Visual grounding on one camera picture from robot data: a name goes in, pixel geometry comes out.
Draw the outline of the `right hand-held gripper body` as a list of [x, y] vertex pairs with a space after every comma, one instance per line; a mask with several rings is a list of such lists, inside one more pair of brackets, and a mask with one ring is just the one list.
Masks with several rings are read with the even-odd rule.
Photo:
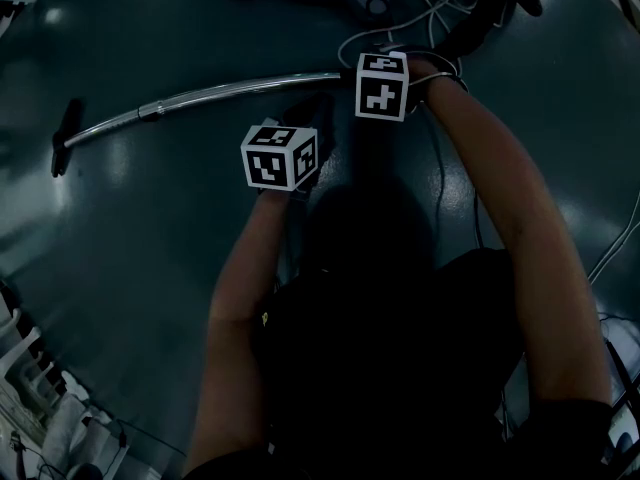
[[355, 116], [403, 122], [409, 88], [404, 52], [361, 53], [356, 70]]

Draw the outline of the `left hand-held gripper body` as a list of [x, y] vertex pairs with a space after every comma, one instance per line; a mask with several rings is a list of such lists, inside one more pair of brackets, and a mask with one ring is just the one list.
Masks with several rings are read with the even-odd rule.
[[314, 128], [254, 125], [241, 154], [249, 187], [286, 192], [308, 200], [320, 173], [318, 131]]

